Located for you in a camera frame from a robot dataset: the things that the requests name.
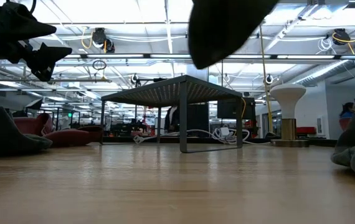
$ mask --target white wall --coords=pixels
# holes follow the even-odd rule
[[[355,86],[327,85],[326,92],[329,135],[331,139],[338,139],[343,132],[339,126],[339,114],[342,111],[343,104],[354,102]]]
[[[272,111],[280,110],[280,105],[276,101],[273,101],[271,106]],[[259,126],[262,127],[262,114],[268,113],[267,106],[257,106],[255,113],[261,115]],[[324,134],[318,134],[318,136],[329,138],[325,82],[319,82],[315,87],[306,88],[305,95],[296,104],[295,118],[297,127],[315,128],[317,128],[317,119],[322,118]]]

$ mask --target wooden table surface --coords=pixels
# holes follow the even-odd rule
[[[355,223],[355,175],[332,151],[143,144],[0,158],[0,223]]]

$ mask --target desk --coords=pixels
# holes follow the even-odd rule
[[[180,151],[183,153],[207,152],[226,149],[212,149],[200,151],[187,150],[187,104],[202,103],[215,100],[235,99],[236,127],[242,127],[242,94],[213,83],[205,82],[189,75],[183,75],[169,80],[152,83],[119,93],[110,94],[102,97],[102,118],[101,127],[104,123],[105,102],[129,103],[133,105],[152,106],[158,108],[158,142],[160,140],[161,129],[161,108],[166,106],[179,105],[180,108]],[[237,128],[237,139],[243,139],[242,129]],[[237,141],[237,147],[242,147],[242,141]]]

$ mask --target metal table frame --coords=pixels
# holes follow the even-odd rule
[[[215,91],[220,91],[223,92],[224,96],[221,97],[213,97],[213,98],[190,98],[188,97],[187,91],[188,91],[188,84],[189,83],[194,83],[196,85],[201,85],[205,86],[206,88],[215,90]],[[157,102],[142,102],[142,101],[137,101],[137,100],[132,100],[132,99],[126,99],[126,98],[121,98],[121,96],[126,96],[129,94],[134,94],[134,93],[139,93],[142,91],[146,90],[152,90],[155,88],[160,88],[163,86],[171,85],[171,84],[179,84],[180,90],[179,90],[179,96],[177,99],[174,101],[160,101]],[[103,127],[104,124],[104,110],[105,110],[105,102],[106,101],[113,101],[117,103],[129,103],[129,104],[134,104],[134,105],[143,105],[143,106],[153,106],[153,107],[158,107],[158,126],[157,126],[157,142],[160,142],[161,139],[161,108],[166,107],[166,106],[173,106],[173,105],[179,105],[179,112],[180,112],[180,151],[183,153],[193,153],[193,152],[210,152],[210,151],[220,151],[220,150],[227,150],[227,149],[237,149],[237,148],[242,148],[242,141],[237,141],[237,147],[230,147],[230,148],[223,148],[223,149],[209,149],[209,150],[201,150],[201,151],[189,151],[187,149],[187,104],[191,103],[202,103],[205,101],[214,101],[214,100],[225,100],[225,99],[231,99],[235,98],[237,102],[237,107],[236,107],[236,136],[237,139],[243,139],[242,137],[242,94],[224,87],[221,87],[219,85],[215,85],[213,83],[205,82],[203,80],[190,77],[188,75],[184,75],[181,77],[176,77],[172,78],[169,80],[157,82],[157,83],[152,83],[149,85],[141,86],[138,88],[134,89],[129,89],[129,90],[124,90],[118,93],[110,94],[107,96],[102,97],[102,117],[100,120],[100,126]]]

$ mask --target black mesh table top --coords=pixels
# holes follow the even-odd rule
[[[184,82],[187,82],[187,103],[189,104],[242,97],[242,94],[237,91],[189,75],[183,75],[103,96],[102,101],[152,107],[177,105],[180,97],[180,86]]]

